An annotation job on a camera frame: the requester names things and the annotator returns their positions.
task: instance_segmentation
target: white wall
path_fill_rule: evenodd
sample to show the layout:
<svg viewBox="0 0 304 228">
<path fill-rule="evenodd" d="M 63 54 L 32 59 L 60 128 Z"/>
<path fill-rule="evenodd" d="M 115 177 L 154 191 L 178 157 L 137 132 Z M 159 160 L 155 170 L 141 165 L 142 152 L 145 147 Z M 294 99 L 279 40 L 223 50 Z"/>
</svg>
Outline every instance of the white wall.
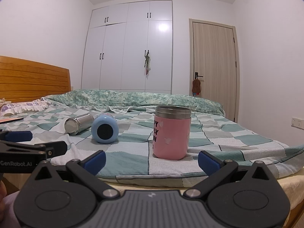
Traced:
<svg viewBox="0 0 304 228">
<path fill-rule="evenodd" d="M 115 0 L 94 5 L 94 9 L 145 0 Z M 189 95 L 190 81 L 190 35 L 189 19 L 213 21 L 235 25 L 233 6 L 215 0 L 173 1 L 173 72 L 172 93 Z"/>
<path fill-rule="evenodd" d="M 92 6 L 89 0 L 1 0 L 0 55 L 68 68 L 71 85 L 80 89 Z"/>
<path fill-rule="evenodd" d="M 236 0 L 239 123 L 290 146 L 304 144 L 304 1 Z"/>
</svg>

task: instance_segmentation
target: wooden bed frame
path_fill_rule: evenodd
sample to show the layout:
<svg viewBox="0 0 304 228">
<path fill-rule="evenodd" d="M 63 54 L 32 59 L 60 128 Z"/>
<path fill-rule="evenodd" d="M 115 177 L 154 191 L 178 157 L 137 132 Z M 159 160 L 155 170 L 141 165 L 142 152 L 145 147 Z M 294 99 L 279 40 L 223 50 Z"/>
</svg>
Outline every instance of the wooden bed frame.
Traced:
<svg viewBox="0 0 304 228">
<path fill-rule="evenodd" d="M 0 56 L 0 99 L 27 102 L 71 91 L 68 69 Z"/>
<path fill-rule="evenodd" d="M 0 99 L 23 102 L 71 91 L 68 69 L 44 63 L 0 56 Z M 30 174 L 4 174 L 8 193 L 21 189 Z M 140 189 L 137 185 L 111 184 L 119 191 Z M 142 187 L 145 190 L 170 188 Z M 293 228 L 304 212 L 304 200 L 290 212 L 284 228 Z"/>
</svg>

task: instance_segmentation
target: bed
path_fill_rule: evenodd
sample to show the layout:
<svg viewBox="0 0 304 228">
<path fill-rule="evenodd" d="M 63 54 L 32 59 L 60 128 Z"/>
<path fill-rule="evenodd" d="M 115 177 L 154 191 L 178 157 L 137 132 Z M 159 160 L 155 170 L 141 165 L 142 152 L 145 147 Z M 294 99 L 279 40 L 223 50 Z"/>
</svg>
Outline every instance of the bed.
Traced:
<svg viewBox="0 0 304 228">
<path fill-rule="evenodd" d="M 276 178 L 279 178 L 278 182 L 291 202 L 292 210 L 285 227 L 301 227 L 300 223 L 296 223 L 304 210 L 303 147 L 289 148 L 283 143 L 242 128 L 224 117 L 219 104 L 208 100 L 152 93 L 128 94 L 99 90 L 69 92 L 68 70 L 7 57 L 0 57 L 0 69 L 0 80 L 10 81 L 11 77 L 17 80 L 18 74 L 20 79 L 26 79 L 18 80 L 19 86 L 10 81 L 12 86 L 7 90 L 4 85 L 0 85 L 0 98 L 4 96 L 7 100 L 17 102 L 43 97 L 49 103 L 49 107 L 43 111 L 17 114 L 16 116 L 24 118 L 23 122 L 0 125 L 0 129 L 31 130 L 34 138 L 30 144 L 66 141 L 68 152 L 52 159 L 53 164 L 65 164 L 72 158 L 83 159 L 102 149 L 107 153 L 107 165 L 97 176 L 121 192 L 125 189 L 172 188 L 184 191 L 206 178 L 197 165 L 196 155 L 200 150 L 208 150 L 220 159 L 232 158 L 243 165 L 263 160 Z M 36 71 L 40 71 L 40 75 L 32 75 Z M 39 91 L 40 87 L 36 85 L 43 86 L 43 90 Z M 192 113 L 188 155 L 182 161 L 169 162 L 153 156 L 151 130 L 154 108 L 159 104 L 188 106 L 195 111 Z M 77 136 L 65 134 L 63 122 L 68 117 L 86 113 L 97 116 L 104 111 L 112 113 L 117 119 L 120 128 L 117 142 L 111 145 L 97 144 L 92 140 L 90 130 Z M 27 179 L 24 174 L 18 178 L 11 174 L 5 176 L 19 188 Z"/>
</svg>

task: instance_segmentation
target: wooden headboard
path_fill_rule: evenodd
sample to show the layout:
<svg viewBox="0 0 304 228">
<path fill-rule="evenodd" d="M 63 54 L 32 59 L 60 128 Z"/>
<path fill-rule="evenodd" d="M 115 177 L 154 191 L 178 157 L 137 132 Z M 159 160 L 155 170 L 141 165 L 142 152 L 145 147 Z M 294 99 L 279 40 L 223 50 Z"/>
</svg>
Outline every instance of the wooden headboard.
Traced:
<svg viewBox="0 0 304 228">
<path fill-rule="evenodd" d="M 71 91 L 68 69 L 0 56 L 0 99 L 27 102 Z"/>
</svg>

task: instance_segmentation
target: wardrobe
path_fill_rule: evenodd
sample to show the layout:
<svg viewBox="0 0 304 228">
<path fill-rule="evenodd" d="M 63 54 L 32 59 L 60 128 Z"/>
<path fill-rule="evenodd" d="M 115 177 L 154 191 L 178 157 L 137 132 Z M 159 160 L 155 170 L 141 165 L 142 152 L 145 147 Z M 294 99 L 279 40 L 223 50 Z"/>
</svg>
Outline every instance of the wardrobe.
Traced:
<svg viewBox="0 0 304 228">
<path fill-rule="evenodd" d="M 93 10 L 82 89 L 171 93 L 172 35 L 171 1 L 123 3 Z"/>
</svg>

